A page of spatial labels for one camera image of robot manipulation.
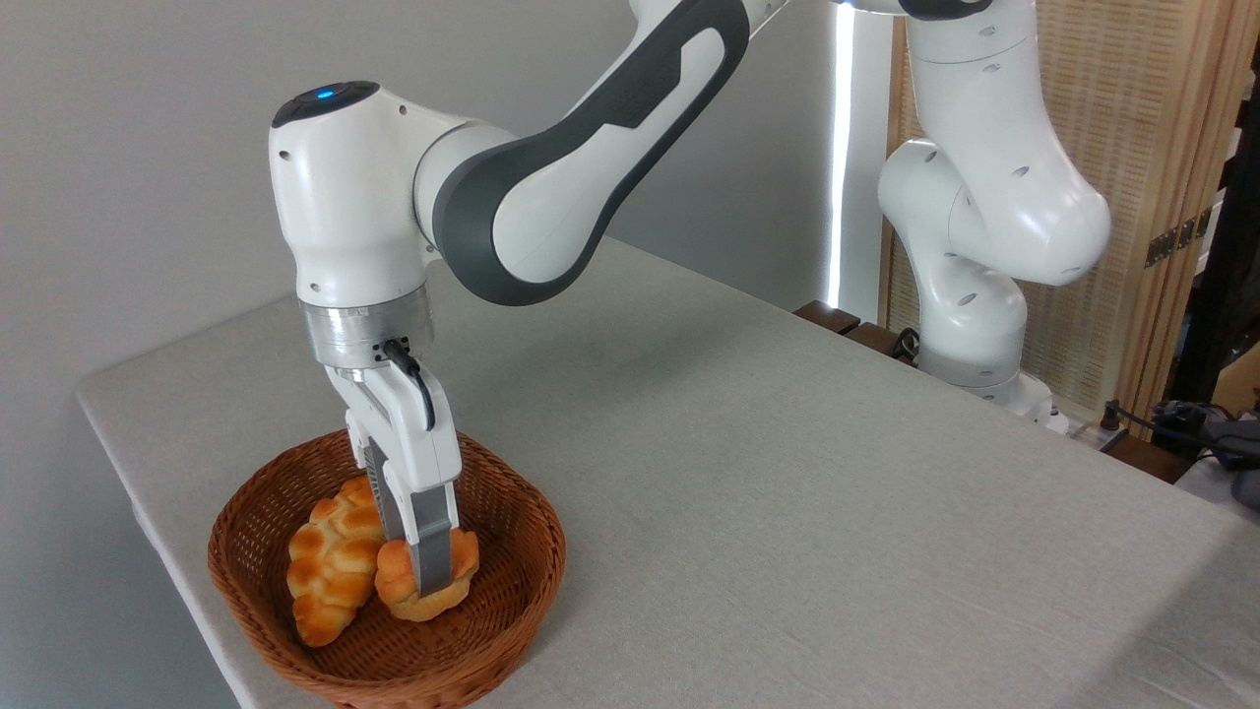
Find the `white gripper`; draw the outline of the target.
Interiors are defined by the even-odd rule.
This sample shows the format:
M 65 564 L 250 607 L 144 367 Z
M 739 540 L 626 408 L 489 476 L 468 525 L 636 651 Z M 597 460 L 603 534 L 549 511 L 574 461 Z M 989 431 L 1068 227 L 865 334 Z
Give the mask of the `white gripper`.
M 334 366 L 325 372 L 346 404 L 352 450 L 358 463 L 365 462 L 384 539 L 407 540 L 420 597 L 449 588 L 455 576 L 451 533 L 459 526 L 454 480 L 461 455 L 444 387 L 427 366 L 420 372 L 428 400 L 422 400 L 415 378 L 394 364 L 359 369 L 359 382 Z

